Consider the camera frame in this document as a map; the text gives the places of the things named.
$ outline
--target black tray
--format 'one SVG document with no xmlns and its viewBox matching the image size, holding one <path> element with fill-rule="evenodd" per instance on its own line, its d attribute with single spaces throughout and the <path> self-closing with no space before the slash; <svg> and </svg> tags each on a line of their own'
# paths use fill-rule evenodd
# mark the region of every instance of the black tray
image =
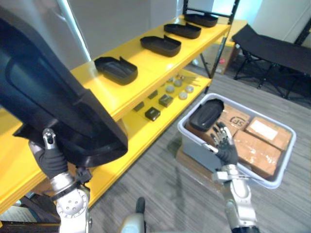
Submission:
<svg viewBox="0 0 311 233">
<path fill-rule="evenodd" d="M 206 132 L 217 121 L 223 110 L 224 103 L 221 100 L 208 100 L 189 117 L 189 123 L 196 130 Z"/>
<path fill-rule="evenodd" d="M 185 21 L 196 23 L 196 24 L 211 28 L 216 25 L 218 18 L 211 16 L 209 14 L 204 14 L 204 15 L 185 14 Z"/>
<path fill-rule="evenodd" d="M 119 84 L 125 85 L 132 82 L 138 75 L 137 66 L 129 63 L 120 57 L 117 60 L 113 57 L 100 57 L 94 61 L 99 72 Z"/>
<path fill-rule="evenodd" d="M 157 36 L 146 36 L 140 39 L 141 45 L 152 52 L 159 53 L 167 57 L 174 57 L 179 53 L 181 42 L 167 36 L 160 38 Z"/>
<path fill-rule="evenodd" d="M 186 25 L 166 24 L 164 25 L 164 31 L 180 35 L 189 39 L 195 39 L 199 37 L 201 33 L 201 28 L 193 26 L 188 23 L 186 23 Z"/>
</svg>

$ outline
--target cardboard box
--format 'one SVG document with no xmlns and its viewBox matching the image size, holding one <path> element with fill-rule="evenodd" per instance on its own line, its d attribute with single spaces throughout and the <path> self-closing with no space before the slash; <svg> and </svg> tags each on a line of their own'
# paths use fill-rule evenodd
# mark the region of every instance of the cardboard box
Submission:
<svg viewBox="0 0 311 233">
<path fill-rule="evenodd" d="M 280 150 L 286 150 L 292 137 L 286 129 L 260 117 L 255 117 L 245 131 Z"/>
<path fill-rule="evenodd" d="M 244 130 L 249 123 L 250 116 L 228 104 L 224 104 L 224 106 L 225 108 L 220 116 L 220 120 L 230 122 L 230 125 L 238 128 L 239 130 Z"/>
<path fill-rule="evenodd" d="M 260 139 L 237 131 L 234 135 L 240 162 L 250 166 L 252 171 L 263 178 L 274 175 L 281 151 Z"/>
<path fill-rule="evenodd" d="M 243 130 L 246 128 L 248 121 L 250 119 L 250 116 L 246 113 L 243 113 L 230 105 L 224 104 L 224 110 L 222 114 L 220 115 L 217 122 L 223 122 L 229 129 L 231 136 L 234 136 L 234 134 L 238 130 Z M 216 127 L 216 123 L 213 124 L 209 130 L 206 132 L 199 131 L 195 128 L 193 128 L 188 122 L 185 126 L 187 130 L 192 132 L 194 135 L 198 136 L 199 138 L 206 141 L 208 144 L 215 146 L 214 140 L 210 136 L 211 133 L 216 135 L 215 131 L 213 130 L 213 127 Z"/>
</svg>

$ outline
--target small metal part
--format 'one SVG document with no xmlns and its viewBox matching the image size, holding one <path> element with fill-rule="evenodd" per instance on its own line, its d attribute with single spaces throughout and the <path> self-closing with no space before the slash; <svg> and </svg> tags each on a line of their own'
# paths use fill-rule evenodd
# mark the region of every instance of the small metal part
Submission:
<svg viewBox="0 0 311 233">
<path fill-rule="evenodd" d="M 181 100 L 185 100 L 187 97 L 188 97 L 188 94 L 186 92 L 180 92 L 178 97 L 181 99 Z"/>
<path fill-rule="evenodd" d="M 155 90 L 153 93 L 151 93 L 148 98 L 153 99 L 155 96 L 157 96 L 157 90 Z"/>
<path fill-rule="evenodd" d="M 168 83 L 171 83 L 171 82 L 173 82 L 173 81 L 174 81 L 174 77 L 170 77 L 170 78 L 167 80 Z"/>
<path fill-rule="evenodd" d="M 173 101 L 173 97 L 167 95 L 167 94 L 164 94 L 160 99 L 159 99 L 159 104 L 165 106 L 165 107 L 168 107 L 171 102 Z"/>
<path fill-rule="evenodd" d="M 136 107 L 134 108 L 134 110 L 136 112 L 138 112 L 140 109 L 142 109 L 145 106 L 144 102 L 140 102 L 138 105 L 136 105 Z"/>
<path fill-rule="evenodd" d="M 217 137 L 214 134 L 212 134 L 212 133 L 210 134 L 210 136 L 213 139 L 215 145 L 218 146 L 219 145 L 219 140 L 217 139 Z"/>
<path fill-rule="evenodd" d="M 44 129 L 43 141 L 46 149 L 51 150 L 57 148 L 55 137 L 56 135 L 52 129 L 49 128 Z"/>
<path fill-rule="evenodd" d="M 173 93 L 175 91 L 175 87 L 172 86 L 172 85 L 168 85 L 166 88 L 165 88 L 166 92 L 167 93 Z"/>
<path fill-rule="evenodd" d="M 160 116 L 160 111 L 154 107 L 151 107 L 147 112 L 145 112 L 145 116 L 148 119 L 155 121 Z"/>
<path fill-rule="evenodd" d="M 194 91 L 194 88 L 193 88 L 193 86 L 188 85 L 188 86 L 185 87 L 185 91 L 187 93 L 192 93 Z"/>
<path fill-rule="evenodd" d="M 181 86 L 182 84 L 183 84 L 183 81 L 182 81 L 181 79 L 177 79 L 177 80 L 174 81 L 174 86 L 179 87 L 179 86 Z"/>
</svg>

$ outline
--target black glove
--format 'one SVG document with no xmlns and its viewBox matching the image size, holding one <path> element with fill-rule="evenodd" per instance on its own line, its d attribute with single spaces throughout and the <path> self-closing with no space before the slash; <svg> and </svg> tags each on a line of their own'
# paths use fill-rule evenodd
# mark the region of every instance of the black glove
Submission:
<svg viewBox="0 0 311 233">
<path fill-rule="evenodd" d="M 216 136 L 212 133 L 210 135 L 214 139 L 216 148 L 218 149 L 216 155 L 223 161 L 224 165 L 236 165 L 239 158 L 229 129 L 222 122 L 216 123 L 216 125 L 218 128 L 213 127 Z"/>
<path fill-rule="evenodd" d="M 43 131 L 43 140 L 45 149 L 39 147 L 34 142 L 29 142 L 30 150 L 41 170 L 49 179 L 60 173 L 67 172 L 67 160 L 57 147 L 53 130 L 45 129 Z"/>
</svg>

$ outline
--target yellow shelving unit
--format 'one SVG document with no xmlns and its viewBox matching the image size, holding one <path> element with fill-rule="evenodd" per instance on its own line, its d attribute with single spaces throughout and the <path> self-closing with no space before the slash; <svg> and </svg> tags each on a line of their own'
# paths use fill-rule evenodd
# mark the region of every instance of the yellow shelving unit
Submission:
<svg viewBox="0 0 311 233">
<path fill-rule="evenodd" d="M 172 22 L 185 23 L 181 18 Z M 202 27 L 201 35 L 197 39 L 186 39 L 165 33 L 163 25 L 161 25 L 103 54 L 102 56 L 115 58 L 122 56 L 138 67 L 137 78 L 128 85 L 122 86 L 110 81 L 96 71 L 93 62 L 85 63 L 71 71 L 85 88 L 94 93 L 115 120 L 123 119 L 129 138 L 129 151 L 122 158 L 93 170 L 93 178 L 88 184 L 91 188 L 90 204 L 93 204 L 180 112 L 209 85 L 210 79 L 180 70 L 228 30 L 229 26 L 222 24 L 217 24 L 212 28 Z M 141 47 L 140 38 L 149 35 L 163 37 L 164 34 L 182 42 L 181 51 L 176 56 L 170 58 L 161 56 Z M 178 72 L 184 72 L 187 74 L 186 76 L 197 76 L 196 84 L 199 86 L 195 86 L 195 91 L 189 94 L 186 100 L 179 100 L 174 95 L 173 103 L 168 108 L 164 108 L 158 105 L 157 98 L 156 102 L 146 102 L 146 106 L 140 112 L 132 111 L 154 90 L 159 90 L 158 95 L 163 93 L 164 87 L 161 85 Z M 147 103 L 154 104 L 161 110 L 161 116 L 155 122 L 150 122 L 142 114 Z M 43 181 L 45 175 L 37 166 L 28 148 L 28 141 L 12 136 L 21 126 L 19 120 L 0 109 L 0 122 L 0 144 L 2 145 L 0 153 L 1 214 Z"/>
<path fill-rule="evenodd" d="M 185 24 L 182 18 L 169 23 Z M 85 63 L 71 72 L 85 88 L 90 89 L 114 120 L 119 120 L 145 99 L 155 89 L 161 86 L 170 76 L 175 75 L 185 65 L 195 59 L 203 50 L 215 42 L 229 30 L 229 25 L 217 24 L 212 28 L 201 27 L 201 34 L 197 39 L 187 39 L 166 33 L 163 25 L 122 44 L 101 56 L 114 58 L 123 57 L 138 67 L 138 76 L 128 85 L 118 85 L 97 72 L 94 63 Z M 144 36 L 167 35 L 181 41 L 181 50 L 174 57 L 165 57 L 140 45 Z"/>
<path fill-rule="evenodd" d="M 211 79 L 197 75 L 195 73 L 182 70 L 179 72 L 185 76 L 196 77 L 195 81 L 191 78 L 183 82 L 181 87 L 176 87 L 173 94 L 168 94 L 173 97 L 172 103 L 166 108 L 158 103 L 158 100 L 165 93 L 164 86 L 159 87 L 158 95 L 152 100 L 148 98 L 144 100 L 145 106 L 138 112 L 134 110 L 127 113 L 123 118 L 123 122 L 128 133 L 128 148 L 129 151 L 120 159 L 117 159 L 109 164 L 104 164 L 97 167 L 92 172 L 92 179 L 87 184 L 90 188 L 90 205 L 94 202 L 127 170 L 130 165 L 156 140 L 156 138 L 169 126 L 176 117 L 208 86 Z M 194 83 L 194 92 L 189 93 L 186 100 L 180 100 L 178 94 L 184 91 L 189 83 Z M 161 115 L 151 121 L 145 117 L 144 113 L 154 107 L 161 111 Z"/>
</svg>

